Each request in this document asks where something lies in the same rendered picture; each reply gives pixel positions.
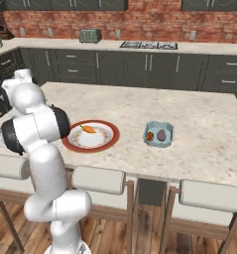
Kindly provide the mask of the red rimmed white plate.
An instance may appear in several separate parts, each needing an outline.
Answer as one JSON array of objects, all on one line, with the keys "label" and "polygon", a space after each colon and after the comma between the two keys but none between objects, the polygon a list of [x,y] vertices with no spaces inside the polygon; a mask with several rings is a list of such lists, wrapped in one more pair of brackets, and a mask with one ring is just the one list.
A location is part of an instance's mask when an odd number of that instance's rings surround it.
[{"label": "red rimmed white plate", "polygon": [[[90,126],[96,133],[86,133],[79,125]],[[119,138],[120,132],[111,122],[84,120],[70,126],[70,133],[62,139],[62,143],[76,153],[98,153],[114,146]]]}]

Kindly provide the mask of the purple vegetable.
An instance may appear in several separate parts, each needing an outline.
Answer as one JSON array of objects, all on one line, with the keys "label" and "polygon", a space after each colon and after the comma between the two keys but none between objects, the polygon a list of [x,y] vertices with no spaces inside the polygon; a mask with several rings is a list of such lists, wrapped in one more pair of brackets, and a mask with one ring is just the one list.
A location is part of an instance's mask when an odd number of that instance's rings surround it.
[{"label": "purple vegetable", "polygon": [[157,133],[157,139],[161,142],[164,142],[167,138],[166,131],[164,129],[160,130]]}]

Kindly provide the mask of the orange carrot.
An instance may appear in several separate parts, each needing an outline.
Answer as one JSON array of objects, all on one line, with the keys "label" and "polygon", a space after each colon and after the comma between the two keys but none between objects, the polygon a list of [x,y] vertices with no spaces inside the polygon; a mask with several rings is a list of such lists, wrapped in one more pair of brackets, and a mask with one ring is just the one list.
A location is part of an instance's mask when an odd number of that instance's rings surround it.
[{"label": "orange carrot", "polygon": [[96,131],[90,126],[82,126],[82,125],[79,125],[79,126],[86,133],[96,133]]}]

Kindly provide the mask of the cream cushioned wooden stool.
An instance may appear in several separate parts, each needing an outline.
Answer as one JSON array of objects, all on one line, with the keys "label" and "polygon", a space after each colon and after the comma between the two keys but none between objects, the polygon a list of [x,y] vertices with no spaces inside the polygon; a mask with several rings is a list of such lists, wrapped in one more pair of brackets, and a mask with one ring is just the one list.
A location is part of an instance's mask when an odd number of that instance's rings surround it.
[{"label": "cream cushioned wooden stool", "polygon": [[4,202],[24,204],[34,192],[28,160],[0,155],[0,212],[21,254],[25,250]]},{"label": "cream cushioned wooden stool", "polygon": [[71,175],[71,185],[89,193],[92,199],[90,216],[127,224],[126,254],[132,254],[138,179],[127,176],[123,171],[78,166]]},{"label": "cream cushioned wooden stool", "polygon": [[217,254],[226,254],[237,229],[237,187],[181,180],[170,186],[160,254],[166,254],[171,231],[195,235],[197,241],[222,241]]}]

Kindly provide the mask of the dark grey base cupboards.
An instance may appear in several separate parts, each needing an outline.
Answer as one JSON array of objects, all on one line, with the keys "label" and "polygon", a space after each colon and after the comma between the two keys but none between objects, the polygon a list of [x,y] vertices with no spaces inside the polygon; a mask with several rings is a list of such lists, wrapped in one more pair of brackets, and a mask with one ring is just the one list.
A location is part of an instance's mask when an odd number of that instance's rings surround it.
[{"label": "dark grey base cupboards", "polygon": [[28,68],[48,81],[232,93],[237,98],[237,56],[65,49],[13,49],[0,55],[5,78]]}]

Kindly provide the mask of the black hob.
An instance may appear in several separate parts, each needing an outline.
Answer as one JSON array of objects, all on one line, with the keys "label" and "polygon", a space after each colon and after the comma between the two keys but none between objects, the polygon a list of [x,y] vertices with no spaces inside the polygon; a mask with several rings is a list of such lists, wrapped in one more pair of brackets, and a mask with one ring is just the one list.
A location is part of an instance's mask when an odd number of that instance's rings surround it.
[{"label": "black hob", "polygon": [[177,50],[178,49],[178,43],[176,43],[176,42],[126,41],[126,42],[122,43],[120,48],[124,48],[124,49]]}]

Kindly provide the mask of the grey green toaster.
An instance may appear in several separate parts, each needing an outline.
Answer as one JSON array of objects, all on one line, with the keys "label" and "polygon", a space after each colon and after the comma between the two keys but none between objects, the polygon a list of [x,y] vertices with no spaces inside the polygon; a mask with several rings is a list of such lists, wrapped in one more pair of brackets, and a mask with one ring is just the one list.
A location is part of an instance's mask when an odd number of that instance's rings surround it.
[{"label": "grey green toaster", "polygon": [[101,40],[102,40],[102,34],[98,28],[84,28],[80,31],[79,41],[81,43],[97,44]]}]

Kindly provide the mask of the brown object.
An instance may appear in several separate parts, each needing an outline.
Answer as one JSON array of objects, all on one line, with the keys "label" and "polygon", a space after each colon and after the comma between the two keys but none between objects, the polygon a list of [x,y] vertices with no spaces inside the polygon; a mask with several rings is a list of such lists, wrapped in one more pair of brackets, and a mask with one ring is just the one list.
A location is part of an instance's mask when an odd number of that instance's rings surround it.
[{"label": "brown object", "polygon": [[0,37],[2,40],[12,40],[15,38],[15,36],[2,25],[0,25]]}]

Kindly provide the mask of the dark grey wall cupboards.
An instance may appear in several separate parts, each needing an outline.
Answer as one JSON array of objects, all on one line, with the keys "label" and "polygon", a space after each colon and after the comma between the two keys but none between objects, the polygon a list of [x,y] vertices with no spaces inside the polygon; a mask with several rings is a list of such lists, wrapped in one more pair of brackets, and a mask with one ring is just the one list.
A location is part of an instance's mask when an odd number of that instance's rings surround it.
[{"label": "dark grey wall cupboards", "polygon": [[128,0],[0,0],[1,11],[126,11]]},{"label": "dark grey wall cupboards", "polygon": [[237,11],[237,0],[181,0],[182,11]]}]

